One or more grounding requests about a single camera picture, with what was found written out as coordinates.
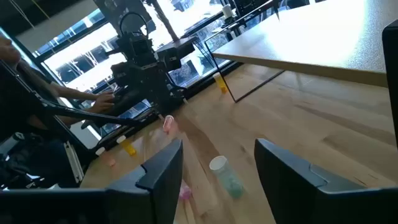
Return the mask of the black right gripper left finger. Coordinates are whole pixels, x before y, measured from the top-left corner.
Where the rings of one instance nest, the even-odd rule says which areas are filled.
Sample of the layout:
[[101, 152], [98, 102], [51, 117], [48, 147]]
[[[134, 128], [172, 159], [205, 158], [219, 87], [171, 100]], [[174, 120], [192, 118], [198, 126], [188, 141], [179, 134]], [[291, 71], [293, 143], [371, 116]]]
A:
[[182, 170], [183, 142], [174, 139], [103, 189], [0, 193], [0, 224], [172, 224]]

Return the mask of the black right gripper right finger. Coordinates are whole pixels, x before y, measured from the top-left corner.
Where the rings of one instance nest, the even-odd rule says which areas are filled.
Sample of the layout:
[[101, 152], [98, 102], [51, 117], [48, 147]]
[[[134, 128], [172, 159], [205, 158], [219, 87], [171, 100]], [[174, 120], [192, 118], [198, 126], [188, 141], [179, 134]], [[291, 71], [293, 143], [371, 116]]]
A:
[[254, 158], [277, 224], [398, 224], [398, 187], [363, 187], [265, 139]]

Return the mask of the purple medicine bottle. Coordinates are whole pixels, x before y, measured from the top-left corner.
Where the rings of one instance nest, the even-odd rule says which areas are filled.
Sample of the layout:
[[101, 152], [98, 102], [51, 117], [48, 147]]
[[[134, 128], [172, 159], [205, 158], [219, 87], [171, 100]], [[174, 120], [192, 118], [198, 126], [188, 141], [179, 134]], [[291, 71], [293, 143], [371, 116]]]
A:
[[191, 188], [185, 182], [182, 182], [180, 186], [179, 198], [181, 200], [186, 200], [191, 196], [191, 194], [192, 194]]

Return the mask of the pink medicine bottle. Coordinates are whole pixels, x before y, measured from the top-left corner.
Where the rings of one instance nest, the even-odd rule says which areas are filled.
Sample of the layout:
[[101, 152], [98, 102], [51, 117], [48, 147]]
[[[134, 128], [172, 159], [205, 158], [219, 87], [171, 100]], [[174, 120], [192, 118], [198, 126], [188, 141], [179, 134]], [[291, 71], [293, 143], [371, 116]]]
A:
[[116, 164], [116, 161], [112, 157], [112, 155], [104, 148], [101, 147], [95, 151], [95, 154], [109, 167], [112, 167]]
[[172, 115], [167, 115], [165, 117], [162, 129], [166, 134], [169, 134], [173, 130], [174, 121], [175, 120]]

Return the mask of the orange medicine bottle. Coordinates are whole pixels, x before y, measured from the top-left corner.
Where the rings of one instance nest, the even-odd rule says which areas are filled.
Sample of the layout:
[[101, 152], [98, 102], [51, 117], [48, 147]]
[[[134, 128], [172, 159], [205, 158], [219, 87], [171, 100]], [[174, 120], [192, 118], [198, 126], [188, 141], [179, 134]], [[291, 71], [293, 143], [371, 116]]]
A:
[[218, 85], [218, 88], [221, 90], [221, 92], [223, 94], [228, 92], [228, 87], [226, 86], [226, 83], [223, 79], [223, 77], [221, 76], [220, 72], [216, 72], [213, 75], [213, 78], [215, 79], [216, 84]]
[[132, 142], [128, 140], [125, 136], [120, 136], [117, 138], [116, 142], [130, 155], [133, 156], [136, 154], [136, 150], [132, 145]]

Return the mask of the green medicine bottle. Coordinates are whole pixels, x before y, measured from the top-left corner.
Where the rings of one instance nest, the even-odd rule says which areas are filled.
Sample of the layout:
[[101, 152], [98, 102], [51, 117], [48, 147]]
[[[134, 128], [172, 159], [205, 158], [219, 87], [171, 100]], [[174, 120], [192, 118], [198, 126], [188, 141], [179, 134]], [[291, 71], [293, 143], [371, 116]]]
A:
[[216, 156], [209, 163], [210, 170], [232, 198], [240, 198], [244, 188], [225, 156]]

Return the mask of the person's hand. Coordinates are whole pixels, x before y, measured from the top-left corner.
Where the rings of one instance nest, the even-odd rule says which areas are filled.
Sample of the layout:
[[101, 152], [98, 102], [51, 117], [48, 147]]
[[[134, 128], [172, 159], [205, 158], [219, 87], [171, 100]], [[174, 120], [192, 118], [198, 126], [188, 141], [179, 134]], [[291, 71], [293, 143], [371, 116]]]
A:
[[111, 92], [104, 92], [95, 95], [94, 105], [87, 109], [90, 113], [102, 113], [114, 106], [114, 95]]

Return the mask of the person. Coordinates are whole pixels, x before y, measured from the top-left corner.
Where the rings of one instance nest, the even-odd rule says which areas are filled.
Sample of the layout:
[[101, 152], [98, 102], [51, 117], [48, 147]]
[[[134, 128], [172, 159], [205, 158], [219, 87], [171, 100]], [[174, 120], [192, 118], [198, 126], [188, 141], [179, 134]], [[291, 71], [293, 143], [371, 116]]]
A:
[[[95, 94], [80, 92], [48, 80], [42, 72], [31, 67], [12, 41], [2, 34], [0, 60], [20, 74], [48, 101], [56, 103], [62, 97], [95, 102]], [[62, 140], [34, 113], [29, 99], [21, 95], [15, 85], [6, 81], [5, 73], [0, 72], [0, 142], [14, 133], [23, 134], [25, 139], [18, 145], [18, 152], [9, 157], [10, 162], [30, 175], [52, 180], [61, 188], [77, 187]]]

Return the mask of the black pegboard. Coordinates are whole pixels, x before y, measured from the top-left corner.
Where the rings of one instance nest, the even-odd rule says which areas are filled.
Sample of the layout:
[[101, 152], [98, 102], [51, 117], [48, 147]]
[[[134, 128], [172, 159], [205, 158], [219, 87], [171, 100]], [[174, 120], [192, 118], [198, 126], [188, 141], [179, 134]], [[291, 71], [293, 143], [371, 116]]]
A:
[[238, 17], [267, 11], [270, 8], [278, 10], [281, 0], [231, 0]]

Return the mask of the white cylindrical roll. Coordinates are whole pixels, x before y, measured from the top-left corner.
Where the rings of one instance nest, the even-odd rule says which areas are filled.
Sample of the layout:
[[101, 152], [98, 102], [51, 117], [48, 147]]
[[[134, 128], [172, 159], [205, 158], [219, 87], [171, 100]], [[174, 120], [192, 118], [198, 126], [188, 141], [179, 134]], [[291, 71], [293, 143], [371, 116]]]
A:
[[223, 12], [223, 15], [224, 15], [225, 19], [229, 19], [229, 18], [234, 17], [230, 4], [226, 4], [225, 6], [223, 6], [222, 12]]

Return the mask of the black aluminium rig frame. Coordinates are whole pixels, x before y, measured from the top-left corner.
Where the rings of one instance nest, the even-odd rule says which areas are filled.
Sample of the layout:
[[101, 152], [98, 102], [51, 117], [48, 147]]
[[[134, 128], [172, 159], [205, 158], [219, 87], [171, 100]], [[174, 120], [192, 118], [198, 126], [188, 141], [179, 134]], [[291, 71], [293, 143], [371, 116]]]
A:
[[[0, 60], [0, 72], [5, 73], [6, 81], [15, 85], [21, 95], [26, 96], [34, 109], [34, 113], [44, 122], [46, 127], [51, 131], [55, 131], [57, 137], [62, 140], [63, 144], [73, 138], [70, 133], [70, 126], [83, 120], [93, 120], [100, 123], [123, 124], [126, 126], [140, 126], [143, 122], [141, 118], [117, 118], [108, 116], [104, 113], [90, 113], [87, 109], [78, 110], [58, 105], [57, 102], [46, 100], [40, 96], [32, 87], [26, 83], [21, 75], [16, 73], [8, 64]], [[46, 180], [49, 185], [56, 184], [52, 180]]]

